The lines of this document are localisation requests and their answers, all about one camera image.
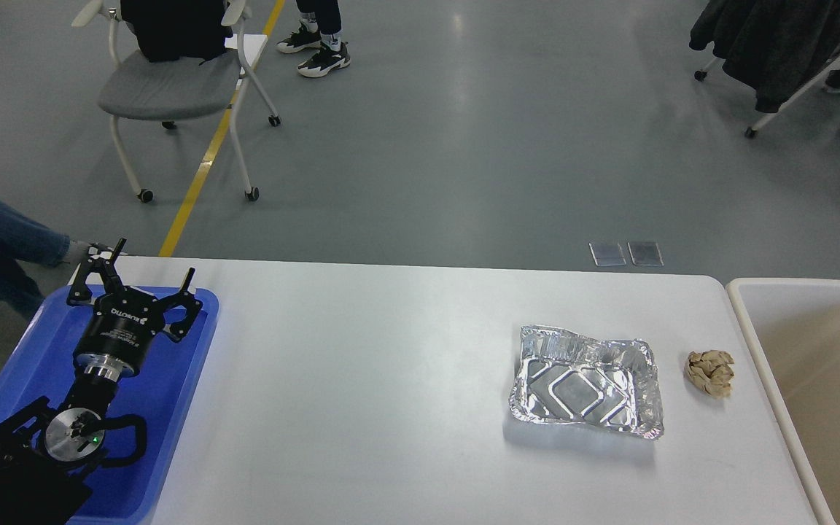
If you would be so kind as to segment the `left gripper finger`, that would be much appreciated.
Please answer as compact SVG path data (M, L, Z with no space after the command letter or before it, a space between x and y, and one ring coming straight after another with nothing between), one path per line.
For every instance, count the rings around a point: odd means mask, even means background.
M173 295L159 299L161 320L166 319L167 312L177 307L183 307L184 309L182 319L167 323L163 328L163 334L174 343L180 342L187 336L201 311L201 306L203 306L203 303L197 300L196 296L190 291L190 283L194 275L195 269L190 267L184 275L181 287Z
M105 292L116 293L124 290L125 286L120 276L117 275L116 269L114 269L114 263L123 253L121 249L124 248L126 242L126 238L121 238L114 248L109 248L109 246L103 244L90 246L86 260L80 263L79 270L74 275L66 297L66 305L83 306L87 303L89 305L94 303L93 293L87 284L87 279L91 273L97 273L100 276Z

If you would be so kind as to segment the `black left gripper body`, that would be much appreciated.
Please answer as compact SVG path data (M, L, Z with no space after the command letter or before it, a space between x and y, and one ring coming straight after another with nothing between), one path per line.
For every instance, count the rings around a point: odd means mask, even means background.
M137 376L154 337L166 325L158 301L137 288L100 296L74 349L74 365L83 369L108 358L123 378Z

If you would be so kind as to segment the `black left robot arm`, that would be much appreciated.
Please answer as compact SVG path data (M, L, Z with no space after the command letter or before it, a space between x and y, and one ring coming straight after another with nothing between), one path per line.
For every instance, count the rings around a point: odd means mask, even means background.
M0 423L0 524L64 524L93 489L99 468L137 463L156 426L141 414L110 415L121 380L140 373L153 340L189 335L203 303L181 287L160 297L126 285L114 264L125 240L110 252L91 252L68 289L70 307L90 318L72 354L74 381L56 408L39 397Z

